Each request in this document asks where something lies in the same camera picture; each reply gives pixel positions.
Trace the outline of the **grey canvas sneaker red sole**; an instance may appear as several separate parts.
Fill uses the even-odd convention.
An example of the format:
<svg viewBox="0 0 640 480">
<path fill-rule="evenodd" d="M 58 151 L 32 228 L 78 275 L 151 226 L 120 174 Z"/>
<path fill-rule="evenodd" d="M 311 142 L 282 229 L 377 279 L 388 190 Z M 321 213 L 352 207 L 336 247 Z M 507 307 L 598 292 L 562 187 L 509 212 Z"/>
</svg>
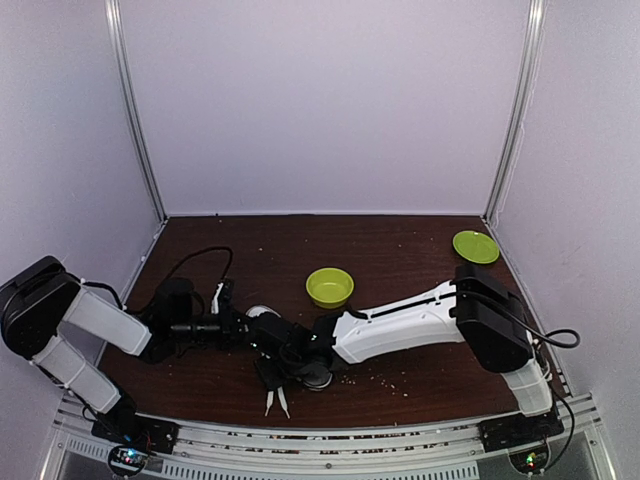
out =
<svg viewBox="0 0 640 480">
<path fill-rule="evenodd" d="M 289 380 L 315 391 L 331 383 L 328 358 L 309 346 L 310 330 L 263 305 L 251 307 L 246 315 L 251 320 L 249 343 L 260 353 L 254 368 L 267 390 L 283 387 Z"/>
</svg>

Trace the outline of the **white shoelace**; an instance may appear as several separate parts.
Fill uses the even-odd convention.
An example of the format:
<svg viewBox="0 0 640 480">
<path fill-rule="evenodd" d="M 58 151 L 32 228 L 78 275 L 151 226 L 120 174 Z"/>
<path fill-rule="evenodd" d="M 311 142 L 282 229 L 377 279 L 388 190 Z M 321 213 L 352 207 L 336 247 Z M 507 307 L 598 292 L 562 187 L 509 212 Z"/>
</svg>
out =
<svg viewBox="0 0 640 480">
<path fill-rule="evenodd" d="M 291 418 L 291 414 L 289 411 L 289 406 L 285 394 L 285 390 L 283 387 L 278 387 L 275 390 L 268 390 L 266 393 L 266 401 L 265 401 L 265 410 L 264 416 L 268 417 L 270 411 L 272 410 L 274 403 L 277 402 L 280 406 L 280 409 L 283 411 L 285 417 L 287 419 Z"/>
</svg>

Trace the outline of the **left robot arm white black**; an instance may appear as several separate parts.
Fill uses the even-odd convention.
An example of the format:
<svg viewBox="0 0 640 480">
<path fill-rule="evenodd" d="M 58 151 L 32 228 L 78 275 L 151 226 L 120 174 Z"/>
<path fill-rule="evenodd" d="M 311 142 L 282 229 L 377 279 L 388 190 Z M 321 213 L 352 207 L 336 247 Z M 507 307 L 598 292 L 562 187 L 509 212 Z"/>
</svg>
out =
<svg viewBox="0 0 640 480">
<path fill-rule="evenodd" d="M 248 335 L 250 320 L 233 306 L 234 284 L 226 278 L 206 302 L 190 280 L 169 275 L 138 311 L 103 298 L 103 287 L 45 256 L 2 286 L 1 337 L 14 354 L 105 415 L 106 429 L 121 443 L 133 444 L 143 436 L 142 419 L 126 408 L 123 389 L 71 343 L 67 330 L 82 330 L 155 365 L 182 347 L 235 347 Z"/>
</svg>

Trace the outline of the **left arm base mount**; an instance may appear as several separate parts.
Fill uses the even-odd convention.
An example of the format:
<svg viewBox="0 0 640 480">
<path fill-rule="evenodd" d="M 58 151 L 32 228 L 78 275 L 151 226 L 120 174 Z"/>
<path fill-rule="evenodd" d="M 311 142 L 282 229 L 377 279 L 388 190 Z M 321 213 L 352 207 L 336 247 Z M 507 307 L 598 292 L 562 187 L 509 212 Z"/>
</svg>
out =
<svg viewBox="0 0 640 480">
<path fill-rule="evenodd" d="M 106 413 L 94 411 L 93 436 L 144 452 L 171 454 L 179 426 L 175 422 L 137 413 L 137 405 L 126 393 Z"/>
</svg>

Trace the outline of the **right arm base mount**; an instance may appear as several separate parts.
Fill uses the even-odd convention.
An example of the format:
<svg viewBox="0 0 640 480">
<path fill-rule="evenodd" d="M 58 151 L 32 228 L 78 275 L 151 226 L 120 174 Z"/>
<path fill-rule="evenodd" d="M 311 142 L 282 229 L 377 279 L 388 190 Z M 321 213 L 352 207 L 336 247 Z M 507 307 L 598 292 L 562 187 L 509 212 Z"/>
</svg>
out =
<svg viewBox="0 0 640 480">
<path fill-rule="evenodd" d="M 511 449 L 541 442 L 564 432 L 558 408 L 537 416 L 522 413 L 481 421 L 478 424 L 480 440 L 486 453 Z"/>
</svg>

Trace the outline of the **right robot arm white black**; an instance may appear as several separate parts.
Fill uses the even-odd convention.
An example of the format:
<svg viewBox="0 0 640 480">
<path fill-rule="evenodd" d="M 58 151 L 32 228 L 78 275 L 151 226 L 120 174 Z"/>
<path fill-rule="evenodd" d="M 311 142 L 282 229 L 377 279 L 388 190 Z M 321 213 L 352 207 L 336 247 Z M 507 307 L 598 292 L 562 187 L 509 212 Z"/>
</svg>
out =
<svg viewBox="0 0 640 480">
<path fill-rule="evenodd" d="M 551 424 L 553 393 L 534 345 L 540 334 L 518 296 L 476 265 L 457 267 L 453 279 L 422 294 L 328 314 L 311 328 L 262 305 L 247 315 L 249 342 L 260 353 L 256 370 L 270 395 L 288 380 L 320 391 L 337 371 L 385 354 L 465 343 L 514 396 L 520 413 L 512 430 L 519 440 L 533 441 Z"/>
</svg>

